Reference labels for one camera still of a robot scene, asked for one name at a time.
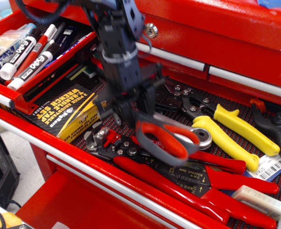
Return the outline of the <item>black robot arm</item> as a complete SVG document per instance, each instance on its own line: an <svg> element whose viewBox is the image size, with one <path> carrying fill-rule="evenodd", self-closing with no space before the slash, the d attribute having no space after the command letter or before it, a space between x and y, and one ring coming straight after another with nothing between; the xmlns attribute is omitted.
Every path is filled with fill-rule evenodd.
<svg viewBox="0 0 281 229"><path fill-rule="evenodd" d="M22 12L40 24L57 20L69 5L81 6L98 37L97 52L106 84L94 100L101 119L114 115L130 128L153 120L155 88L164 82L159 63L139 65L136 42L145 29L144 17L132 0L60 0L58 8L46 16L30 13L18 0Z"/></svg>

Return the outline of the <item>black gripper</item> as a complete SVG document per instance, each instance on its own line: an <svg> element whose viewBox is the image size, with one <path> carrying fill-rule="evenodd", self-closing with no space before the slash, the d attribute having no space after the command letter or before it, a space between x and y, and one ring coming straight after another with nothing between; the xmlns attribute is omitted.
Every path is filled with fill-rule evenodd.
<svg viewBox="0 0 281 229"><path fill-rule="evenodd" d="M164 83L162 64L151 63L140 67L138 57L124 61L99 55L106 77L106 85L94 100L98 113L109 115L118 111L129 128L136 127L134 105L137 112L153 115L155 112L155 88Z"/></svg>

